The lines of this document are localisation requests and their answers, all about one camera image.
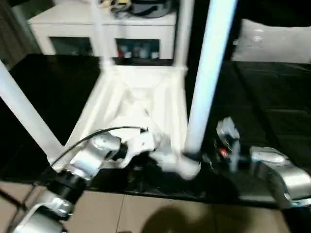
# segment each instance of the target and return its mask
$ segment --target curtain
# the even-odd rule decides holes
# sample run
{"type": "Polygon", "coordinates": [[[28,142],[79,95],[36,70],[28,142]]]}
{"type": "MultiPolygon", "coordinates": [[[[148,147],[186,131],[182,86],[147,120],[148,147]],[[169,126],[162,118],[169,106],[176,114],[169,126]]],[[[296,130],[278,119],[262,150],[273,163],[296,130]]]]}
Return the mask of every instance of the curtain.
{"type": "Polygon", "coordinates": [[[32,46],[14,18],[6,0],[0,0],[0,49],[6,54],[10,67],[27,54],[33,53],[32,46]]]}

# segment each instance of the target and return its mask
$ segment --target black cable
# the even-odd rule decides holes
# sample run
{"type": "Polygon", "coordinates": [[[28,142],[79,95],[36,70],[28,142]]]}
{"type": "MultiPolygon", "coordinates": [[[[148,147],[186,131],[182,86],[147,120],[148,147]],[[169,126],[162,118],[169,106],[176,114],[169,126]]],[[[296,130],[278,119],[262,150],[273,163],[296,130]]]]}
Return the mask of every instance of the black cable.
{"type": "Polygon", "coordinates": [[[88,135],[88,136],[82,138],[81,140],[77,141],[76,143],[74,143],[74,144],[73,144],[72,146],[70,146],[67,150],[65,150],[65,151],[51,164],[51,166],[48,166],[48,167],[41,173],[41,175],[38,177],[37,181],[34,182],[34,183],[32,184],[32,188],[31,188],[30,191],[27,193],[27,195],[26,195],[26,197],[24,198],[23,202],[22,202],[20,205],[17,206],[17,210],[16,210],[16,212],[15,212],[15,214],[14,214],[12,220],[10,221],[9,227],[7,228],[7,229],[8,229],[7,232],[9,232],[10,228],[12,227],[12,223],[14,222],[16,216],[18,215],[18,213],[19,213],[21,207],[26,207],[26,201],[27,201],[27,200],[29,199],[29,197],[33,194],[34,189],[35,189],[38,185],[40,185],[40,183],[41,183],[40,181],[42,181],[43,178],[44,178],[43,176],[44,176],[48,171],[50,171],[50,167],[53,167],[53,166],[54,166],[59,160],[61,160],[68,152],[70,152],[71,150],[73,150],[74,148],[76,148],[76,147],[77,147],[78,145],[80,145],[82,142],[85,142],[85,141],[87,141],[87,140],[89,140],[89,139],[91,139],[91,138],[93,138],[93,137],[95,137],[95,136],[97,136],[97,135],[102,134],[102,133],[105,133],[105,132],[108,132],[108,131],[111,131],[111,130],[118,130],[118,129],[140,129],[140,130],[145,131],[144,128],[142,128],[142,127],[136,127],[136,126],[112,127],[112,128],[107,128],[107,129],[104,129],[104,130],[98,130],[98,131],[96,131],[96,132],[94,132],[94,133],[91,133],[90,135],[88,135]]]}

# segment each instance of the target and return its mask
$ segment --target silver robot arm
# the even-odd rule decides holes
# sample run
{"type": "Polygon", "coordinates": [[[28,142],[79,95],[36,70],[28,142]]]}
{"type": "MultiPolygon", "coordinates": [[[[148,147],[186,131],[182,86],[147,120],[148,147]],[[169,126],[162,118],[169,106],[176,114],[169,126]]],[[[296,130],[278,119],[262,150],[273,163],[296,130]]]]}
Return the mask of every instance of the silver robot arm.
{"type": "Polygon", "coordinates": [[[242,155],[240,134],[231,118],[218,123],[217,134],[222,145],[216,149],[218,161],[228,163],[231,172],[236,172],[239,164],[249,163],[250,173],[265,181],[281,210],[311,206],[311,176],[286,155],[267,147],[250,147],[242,155]]]}
{"type": "Polygon", "coordinates": [[[14,222],[12,233],[64,233],[62,221],[73,214],[74,205],[100,169],[125,168],[134,156],[149,152],[164,171],[192,179],[200,163],[173,153],[169,139],[143,132],[126,143],[110,133],[89,139],[69,164],[40,192],[25,214],[14,222]]]}

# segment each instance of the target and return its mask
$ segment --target white pole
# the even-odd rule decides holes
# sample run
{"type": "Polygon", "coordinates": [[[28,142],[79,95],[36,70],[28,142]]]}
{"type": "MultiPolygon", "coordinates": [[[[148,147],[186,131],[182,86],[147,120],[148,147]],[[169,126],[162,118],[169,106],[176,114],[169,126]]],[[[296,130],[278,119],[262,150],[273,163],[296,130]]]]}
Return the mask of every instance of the white pole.
{"type": "Polygon", "coordinates": [[[53,163],[63,152],[63,146],[21,91],[0,61],[0,96],[53,163]]]}
{"type": "Polygon", "coordinates": [[[211,0],[195,82],[185,150],[201,148],[238,0],[211,0]]]}
{"type": "Polygon", "coordinates": [[[180,0],[178,31],[174,55],[174,66],[186,67],[191,25],[193,18],[194,0],[180,0]]]}
{"type": "Polygon", "coordinates": [[[91,0],[91,14],[93,16],[94,21],[94,30],[95,35],[97,36],[97,44],[100,49],[100,57],[101,57],[101,69],[103,69],[104,66],[111,66],[113,65],[112,61],[112,53],[110,52],[110,48],[107,46],[108,44],[108,35],[105,34],[104,31],[104,24],[101,16],[101,11],[98,6],[97,0],[91,0]]]}

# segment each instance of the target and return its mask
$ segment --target black table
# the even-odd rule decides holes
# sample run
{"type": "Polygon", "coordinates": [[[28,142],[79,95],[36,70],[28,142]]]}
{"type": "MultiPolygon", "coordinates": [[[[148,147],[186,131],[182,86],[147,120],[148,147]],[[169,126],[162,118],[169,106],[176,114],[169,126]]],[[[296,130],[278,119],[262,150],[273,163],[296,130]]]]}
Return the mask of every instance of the black table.
{"type": "MultiPolygon", "coordinates": [[[[55,136],[65,144],[99,76],[98,59],[28,55],[10,72],[55,136]]],[[[186,77],[188,111],[195,77],[196,69],[190,67],[186,77]]],[[[274,147],[310,172],[310,87],[310,65],[224,62],[202,150],[211,149],[218,120],[231,116],[242,143],[274,147]]],[[[3,101],[0,105],[6,126],[2,129],[1,179],[31,183],[48,166],[46,156],[3,101]]],[[[275,207],[262,181],[245,172],[215,174],[202,165],[194,180],[184,181],[175,174],[161,172],[146,157],[138,157],[127,169],[102,170],[89,189],[275,207]],[[134,171],[134,166],[141,169],[134,171]]]]}

